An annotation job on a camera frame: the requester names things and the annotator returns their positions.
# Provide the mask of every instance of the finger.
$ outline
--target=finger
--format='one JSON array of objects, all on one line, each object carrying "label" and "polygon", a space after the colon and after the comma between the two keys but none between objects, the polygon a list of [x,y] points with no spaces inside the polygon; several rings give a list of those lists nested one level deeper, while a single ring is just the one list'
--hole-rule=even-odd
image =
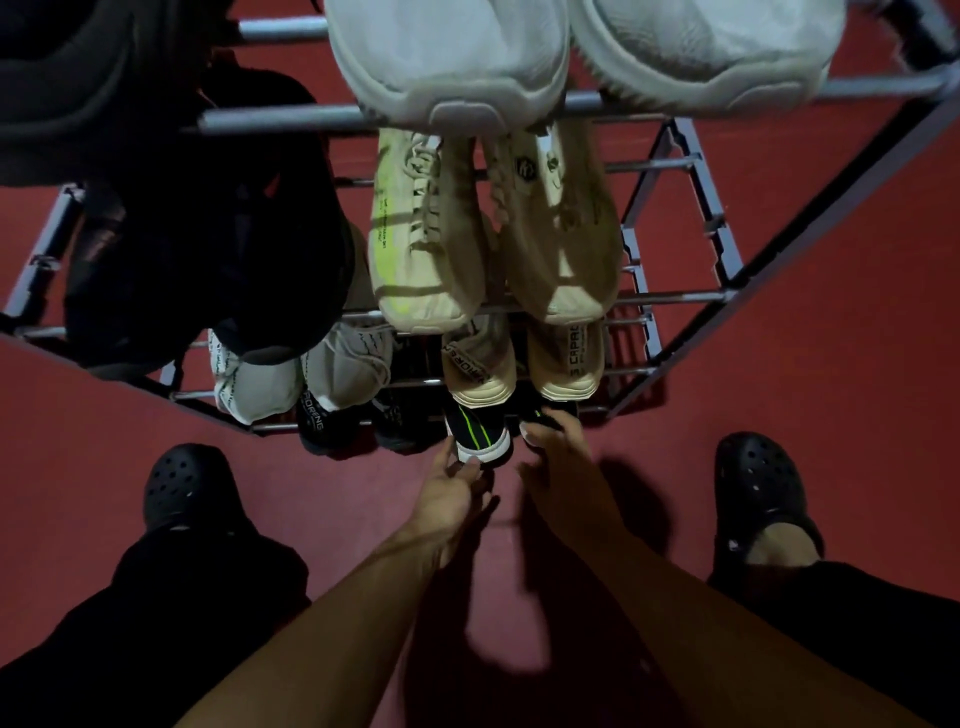
[{"label": "finger", "polygon": [[437,454],[433,456],[433,463],[430,465],[430,472],[427,478],[444,477],[446,475],[446,464],[450,461],[450,453],[453,451],[453,436],[446,438],[440,445]]},{"label": "finger", "polygon": [[573,449],[577,450],[585,457],[590,457],[590,448],[587,444],[587,436],[584,434],[584,426],[581,424],[580,420],[571,415],[569,412],[564,412],[562,409],[544,407],[543,412],[553,418],[557,425],[564,429],[566,441]]},{"label": "finger", "polygon": [[546,450],[548,456],[552,449],[566,448],[565,435],[553,427],[536,423],[524,423],[523,427],[526,430],[527,439],[534,447]]},{"label": "finger", "polygon": [[471,457],[453,477],[457,480],[463,480],[473,490],[473,484],[480,479],[480,474],[480,461]]}]

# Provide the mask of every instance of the shoe logo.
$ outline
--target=shoe logo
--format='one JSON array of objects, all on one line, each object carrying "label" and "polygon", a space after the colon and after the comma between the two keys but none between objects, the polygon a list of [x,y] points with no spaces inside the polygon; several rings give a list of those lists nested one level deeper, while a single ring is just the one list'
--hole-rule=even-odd
[{"label": "shoe logo", "polygon": [[584,327],[570,327],[567,337],[566,369],[570,376],[582,376],[587,371],[587,331]]},{"label": "shoe logo", "polygon": [[313,401],[313,398],[310,397],[307,393],[303,393],[303,410],[306,412],[307,416],[310,418],[310,424],[313,425],[313,428],[317,432],[324,431],[324,412],[320,407],[316,405]]},{"label": "shoe logo", "polygon": [[477,384],[483,384],[490,379],[490,373],[487,372],[487,370],[484,369],[479,362],[461,352],[453,344],[447,344],[444,346],[444,354],[457,369],[459,369]]},{"label": "shoe logo", "polygon": [[524,182],[535,182],[537,180],[537,163],[529,157],[517,157],[514,159],[514,168],[516,175]]}]

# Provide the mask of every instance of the hand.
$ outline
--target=hand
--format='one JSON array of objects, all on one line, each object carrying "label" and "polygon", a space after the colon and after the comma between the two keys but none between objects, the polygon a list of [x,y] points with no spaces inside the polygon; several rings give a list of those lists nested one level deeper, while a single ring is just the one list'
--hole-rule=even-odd
[{"label": "hand", "polygon": [[584,429],[566,412],[544,408],[563,431],[526,424],[527,437],[543,450],[538,465],[522,464],[520,478],[550,530],[567,546],[626,533],[610,485],[590,457]]},{"label": "hand", "polygon": [[480,470],[480,461],[471,457],[466,465],[450,463],[454,440],[446,438],[434,457],[414,513],[407,522],[420,537],[441,540],[440,568],[450,563],[464,529],[490,504],[490,486]]}]

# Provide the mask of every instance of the foot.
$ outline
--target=foot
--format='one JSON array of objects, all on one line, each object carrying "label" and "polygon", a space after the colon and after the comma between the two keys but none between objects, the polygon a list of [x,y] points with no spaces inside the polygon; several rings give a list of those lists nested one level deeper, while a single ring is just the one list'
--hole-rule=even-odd
[{"label": "foot", "polygon": [[714,473],[717,535],[710,583],[739,596],[747,567],[809,566],[824,540],[806,513],[804,485],[780,445],[755,432],[728,435],[717,446]]},{"label": "foot", "polygon": [[160,528],[253,530],[226,457],[189,443],[170,448],[154,464],[143,498],[147,533]]}]

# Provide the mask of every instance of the forearm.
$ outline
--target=forearm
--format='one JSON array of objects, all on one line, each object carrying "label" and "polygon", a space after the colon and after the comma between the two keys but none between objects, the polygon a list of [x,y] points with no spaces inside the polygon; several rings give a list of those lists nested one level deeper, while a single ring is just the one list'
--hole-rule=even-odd
[{"label": "forearm", "polygon": [[701,725],[926,725],[625,532],[574,550]]},{"label": "forearm", "polygon": [[442,545],[410,528],[398,531],[178,725],[368,725]]}]

